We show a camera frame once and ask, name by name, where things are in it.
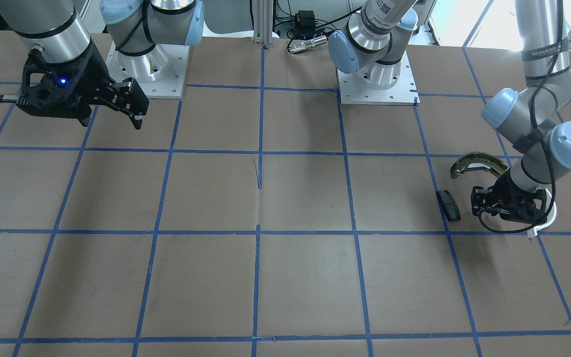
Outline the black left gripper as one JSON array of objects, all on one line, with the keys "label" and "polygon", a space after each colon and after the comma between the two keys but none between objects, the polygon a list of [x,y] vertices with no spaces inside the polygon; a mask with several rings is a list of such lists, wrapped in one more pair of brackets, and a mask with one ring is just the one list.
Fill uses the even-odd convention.
[{"label": "black left gripper", "polygon": [[501,176],[487,189],[474,186],[471,190],[471,211],[478,218],[488,213],[511,222],[547,222],[547,210],[546,190],[520,189],[510,176]]}]

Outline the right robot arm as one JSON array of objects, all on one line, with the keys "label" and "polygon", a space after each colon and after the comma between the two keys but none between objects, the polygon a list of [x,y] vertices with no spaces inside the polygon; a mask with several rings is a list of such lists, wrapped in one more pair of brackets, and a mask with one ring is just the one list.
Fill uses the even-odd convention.
[{"label": "right robot arm", "polygon": [[126,115],[135,129],[149,108],[142,83],[172,78],[164,46],[194,47],[204,29],[201,0],[103,0],[100,11],[113,37],[110,69],[70,0],[0,0],[0,14],[28,48],[19,95],[0,95],[31,116],[77,119],[88,126],[92,106]]}]

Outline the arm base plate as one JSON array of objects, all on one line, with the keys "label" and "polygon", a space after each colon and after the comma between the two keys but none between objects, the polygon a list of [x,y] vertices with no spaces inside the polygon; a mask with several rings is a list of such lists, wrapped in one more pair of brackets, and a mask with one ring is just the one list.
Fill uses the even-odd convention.
[{"label": "arm base plate", "polygon": [[392,65],[373,63],[353,74],[339,70],[336,74],[343,104],[414,106],[421,103],[407,52],[401,61]]},{"label": "arm base plate", "polygon": [[192,47],[158,44],[151,52],[128,56],[112,44],[105,64],[113,79],[133,77],[149,99],[181,99]]}]

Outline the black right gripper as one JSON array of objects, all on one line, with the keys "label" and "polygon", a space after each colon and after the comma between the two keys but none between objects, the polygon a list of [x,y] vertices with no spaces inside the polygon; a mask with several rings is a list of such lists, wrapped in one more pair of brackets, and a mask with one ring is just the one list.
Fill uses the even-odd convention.
[{"label": "black right gripper", "polygon": [[149,98],[132,77],[113,83],[95,43],[63,63],[49,63],[44,54],[33,45],[23,66],[21,94],[0,94],[1,104],[16,104],[31,116],[77,119],[82,126],[88,126],[91,105],[103,105],[141,129]]}]

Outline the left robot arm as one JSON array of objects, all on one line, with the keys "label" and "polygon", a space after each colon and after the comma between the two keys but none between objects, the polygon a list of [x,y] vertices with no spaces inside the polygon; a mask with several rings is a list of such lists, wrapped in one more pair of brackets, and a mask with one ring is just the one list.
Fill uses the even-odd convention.
[{"label": "left robot arm", "polygon": [[[329,54],[345,74],[394,66],[405,53],[417,25],[412,0],[368,0],[346,25],[329,36]],[[471,192],[471,209],[504,221],[546,222],[546,188],[571,172],[571,121],[553,115],[571,102],[571,66],[564,7],[560,0],[517,0],[517,26],[523,40],[521,59],[526,88],[505,88],[487,102],[482,118],[512,143],[521,160],[487,189]]]}]

